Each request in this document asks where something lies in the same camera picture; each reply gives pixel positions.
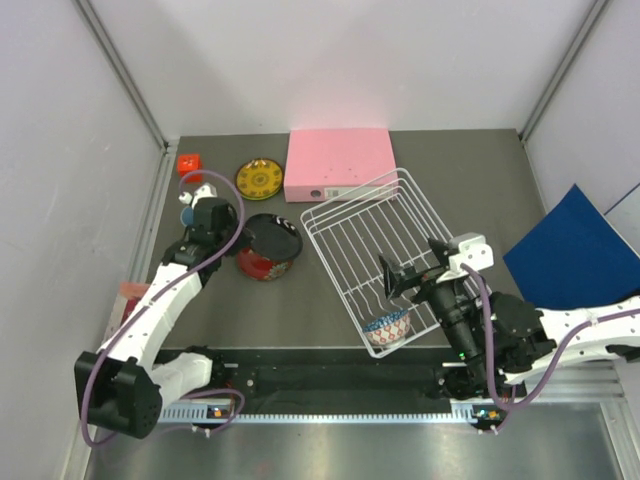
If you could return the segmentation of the light blue plastic cup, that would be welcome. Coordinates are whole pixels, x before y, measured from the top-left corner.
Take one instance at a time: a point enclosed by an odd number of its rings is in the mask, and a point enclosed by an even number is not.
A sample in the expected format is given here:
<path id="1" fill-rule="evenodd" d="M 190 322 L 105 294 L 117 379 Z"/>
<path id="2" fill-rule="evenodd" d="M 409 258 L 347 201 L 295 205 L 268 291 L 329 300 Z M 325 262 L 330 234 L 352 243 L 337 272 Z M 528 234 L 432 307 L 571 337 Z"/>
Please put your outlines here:
<path id="1" fill-rule="evenodd" d="M 194 212 L 191 207 L 185 207 L 180 213 L 180 221 L 183 226 L 189 227 L 194 221 Z"/>

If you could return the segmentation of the red floral plate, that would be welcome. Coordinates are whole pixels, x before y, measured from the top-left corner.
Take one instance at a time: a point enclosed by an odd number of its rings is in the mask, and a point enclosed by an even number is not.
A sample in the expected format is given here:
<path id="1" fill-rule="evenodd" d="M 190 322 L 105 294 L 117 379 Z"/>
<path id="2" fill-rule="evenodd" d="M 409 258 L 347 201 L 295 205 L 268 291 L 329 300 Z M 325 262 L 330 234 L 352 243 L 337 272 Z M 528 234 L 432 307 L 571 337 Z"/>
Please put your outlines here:
<path id="1" fill-rule="evenodd" d="M 236 256 L 236 265 L 249 278 L 258 281 L 273 281 L 283 276 L 292 267 L 293 261 L 271 260 L 251 248 L 245 248 Z"/>

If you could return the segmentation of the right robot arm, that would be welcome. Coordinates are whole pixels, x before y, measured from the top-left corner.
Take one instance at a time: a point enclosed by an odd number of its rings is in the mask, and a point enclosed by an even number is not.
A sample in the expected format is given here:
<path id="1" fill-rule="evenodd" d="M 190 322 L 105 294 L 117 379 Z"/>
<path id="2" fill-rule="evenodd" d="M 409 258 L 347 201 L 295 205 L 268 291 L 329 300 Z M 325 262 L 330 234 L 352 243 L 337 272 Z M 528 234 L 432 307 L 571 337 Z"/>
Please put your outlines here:
<path id="1" fill-rule="evenodd" d="M 558 366 L 616 357 L 638 361 L 638 296 L 601 307 L 540 308 L 488 291 L 480 272 L 494 258 L 484 236 L 468 233 L 428 244 L 434 267 L 401 266 L 386 255 L 379 262 L 386 297 L 414 291 L 412 303 L 429 306 L 462 363 L 438 373 L 444 396 L 500 400 L 531 376 L 549 379 Z"/>

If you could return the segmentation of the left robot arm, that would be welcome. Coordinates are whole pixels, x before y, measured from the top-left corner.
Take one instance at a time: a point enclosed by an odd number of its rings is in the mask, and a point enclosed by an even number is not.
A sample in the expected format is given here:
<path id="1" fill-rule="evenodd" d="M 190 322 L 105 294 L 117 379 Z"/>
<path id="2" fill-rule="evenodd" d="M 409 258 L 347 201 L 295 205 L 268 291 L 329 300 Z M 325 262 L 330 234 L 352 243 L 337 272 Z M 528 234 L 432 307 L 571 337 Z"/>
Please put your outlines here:
<path id="1" fill-rule="evenodd" d="M 85 442 L 99 446 L 89 429 L 143 439 L 163 410 L 194 390 L 216 396 L 226 387 L 225 370 L 203 347 L 189 348 L 158 364 L 166 338 L 188 304 L 243 244 L 245 210 L 204 183 L 183 191 L 192 214 L 180 240 L 164 253 L 156 274 L 131 314 L 96 352 L 83 352 L 74 365 L 76 395 Z"/>

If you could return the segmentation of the yellow patterned plate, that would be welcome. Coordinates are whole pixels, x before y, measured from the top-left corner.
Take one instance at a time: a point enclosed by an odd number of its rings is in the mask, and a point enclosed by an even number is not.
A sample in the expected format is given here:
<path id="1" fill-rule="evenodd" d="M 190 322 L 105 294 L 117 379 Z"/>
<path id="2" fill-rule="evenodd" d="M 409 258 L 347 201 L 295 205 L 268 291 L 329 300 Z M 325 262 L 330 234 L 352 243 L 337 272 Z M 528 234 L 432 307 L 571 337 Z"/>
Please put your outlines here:
<path id="1" fill-rule="evenodd" d="M 275 160 L 255 158 L 244 163 L 235 175 L 235 186 L 246 200 L 263 201 L 283 187 L 284 168 Z"/>

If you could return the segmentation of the red white patterned bowl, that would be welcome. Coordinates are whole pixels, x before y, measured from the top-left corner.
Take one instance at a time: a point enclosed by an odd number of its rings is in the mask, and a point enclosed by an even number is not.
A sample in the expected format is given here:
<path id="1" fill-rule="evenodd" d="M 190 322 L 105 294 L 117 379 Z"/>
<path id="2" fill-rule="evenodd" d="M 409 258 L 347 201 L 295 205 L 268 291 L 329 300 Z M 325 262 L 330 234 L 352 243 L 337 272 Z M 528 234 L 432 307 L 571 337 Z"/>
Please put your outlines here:
<path id="1" fill-rule="evenodd" d="M 374 347 L 387 348 L 402 342 L 411 328 L 410 312 L 399 310 L 388 313 L 362 328 Z"/>

